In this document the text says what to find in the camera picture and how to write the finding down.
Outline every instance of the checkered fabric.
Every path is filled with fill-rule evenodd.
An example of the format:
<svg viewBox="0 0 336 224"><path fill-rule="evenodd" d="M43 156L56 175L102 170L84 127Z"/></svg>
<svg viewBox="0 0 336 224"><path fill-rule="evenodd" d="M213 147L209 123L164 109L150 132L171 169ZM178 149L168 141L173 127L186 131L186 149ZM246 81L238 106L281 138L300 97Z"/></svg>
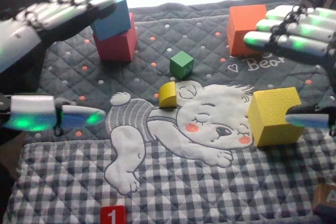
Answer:
<svg viewBox="0 0 336 224"><path fill-rule="evenodd" d="M247 60L229 56L230 6L266 4L272 9L283 3L293 1L133 9L138 45L131 64L102 66L87 28L51 46L39 92L68 99L82 95L107 112L111 96L122 91L157 106L154 95L172 78L169 59L183 50L195 59L189 80L203 87L249 84L252 92L296 87L303 103L334 103L320 66L285 60L250 71ZM313 190L320 182L336 182L335 141L321 130L305 130L295 145L233 150L228 168L177 157L159 141L148 142L135 172L140 188L126 196L103 177L117 157L104 124L71 129L59 138L52 132L34 133L26 143L4 223L99 223L100 208L112 205L126 206L129 223L322 223L311 211Z"/></svg>

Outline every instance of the orange cube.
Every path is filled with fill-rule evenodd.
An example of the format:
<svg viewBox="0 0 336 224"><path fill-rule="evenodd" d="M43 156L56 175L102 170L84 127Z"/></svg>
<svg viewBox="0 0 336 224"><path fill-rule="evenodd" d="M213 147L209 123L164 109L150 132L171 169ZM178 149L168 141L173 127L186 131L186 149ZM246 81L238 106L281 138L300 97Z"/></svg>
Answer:
<svg viewBox="0 0 336 224"><path fill-rule="evenodd" d="M258 21L266 17L265 5L247 5L230 7L227 24L227 40L230 55L252 55L259 52L248 48L244 43L244 36L249 31L256 30Z"/></svg>

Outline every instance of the toy block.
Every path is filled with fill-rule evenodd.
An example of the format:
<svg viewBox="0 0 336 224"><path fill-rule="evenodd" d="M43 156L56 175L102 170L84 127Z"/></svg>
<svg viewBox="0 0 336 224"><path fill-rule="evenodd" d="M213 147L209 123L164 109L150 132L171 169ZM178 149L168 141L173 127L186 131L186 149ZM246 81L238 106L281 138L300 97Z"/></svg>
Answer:
<svg viewBox="0 0 336 224"><path fill-rule="evenodd" d="M112 14L103 19L98 19L91 24L93 33L98 40L111 38L131 29L129 11L126 0L116 0L117 5Z"/></svg>
<svg viewBox="0 0 336 224"><path fill-rule="evenodd" d="M177 106L175 81L162 85L159 89L159 107L171 108Z"/></svg>
<svg viewBox="0 0 336 224"><path fill-rule="evenodd" d="M170 72L179 77L185 78L193 71L194 59L187 53L181 51L170 59Z"/></svg>
<svg viewBox="0 0 336 224"><path fill-rule="evenodd" d="M227 22L227 40L230 55L260 54L248 48L244 43L244 36L249 31L254 31L258 21L266 16L265 5L233 6L230 7Z"/></svg>
<svg viewBox="0 0 336 224"><path fill-rule="evenodd" d="M100 224L126 224L127 214L124 206L102 207Z"/></svg>
<svg viewBox="0 0 336 224"><path fill-rule="evenodd" d="M105 40L98 40L97 36L93 34L100 60L132 61L137 43L137 32L133 14L130 13L129 16L132 28L126 33Z"/></svg>
<svg viewBox="0 0 336 224"><path fill-rule="evenodd" d="M304 128L285 120L287 110L300 105L296 88L256 91L247 116L257 147L295 143Z"/></svg>
<svg viewBox="0 0 336 224"><path fill-rule="evenodd" d="M336 186L318 185L314 192L312 209L317 214L336 217Z"/></svg>

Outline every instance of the robotic hand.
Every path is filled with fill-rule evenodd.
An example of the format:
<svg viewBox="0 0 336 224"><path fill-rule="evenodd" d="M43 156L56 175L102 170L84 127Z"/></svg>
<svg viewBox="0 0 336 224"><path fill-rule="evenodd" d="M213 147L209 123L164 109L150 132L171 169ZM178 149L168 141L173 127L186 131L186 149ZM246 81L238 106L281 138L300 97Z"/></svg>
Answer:
<svg viewBox="0 0 336 224"><path fill-rule="evenodd" d="M290 60L322 66L336 91L336 11L308 8L301 0L296 6L282 5L257 23L257 31L248 32L244 42L250 48L267 51ZM290 108L286 120L296 126L330 129L336 136L336 106L317 104Z"/></svg>
<svg viewBox="0 0 336 224"><path fill-rule="evenodd" d="M97 19L110 15L115 0L49 0L25 10L0 14L0 91L13 86L18 73L44 58L54 42L71 38ZM43 131L94 125L105 112L81 102L48 95L0 94L0 128Z"/></svg>

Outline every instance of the bear's nose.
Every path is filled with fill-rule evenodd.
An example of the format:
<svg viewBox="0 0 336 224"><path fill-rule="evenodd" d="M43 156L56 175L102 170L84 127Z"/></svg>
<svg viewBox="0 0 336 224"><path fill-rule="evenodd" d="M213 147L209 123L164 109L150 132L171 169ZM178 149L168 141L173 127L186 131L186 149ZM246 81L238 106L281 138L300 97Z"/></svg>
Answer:
<svg viewBox="0 0 336 224"><path fill-rule="evenodd" d="M217 127L216 131L219 134L219 136L229 136L232 134L230 130L224 127Z"/></svg>

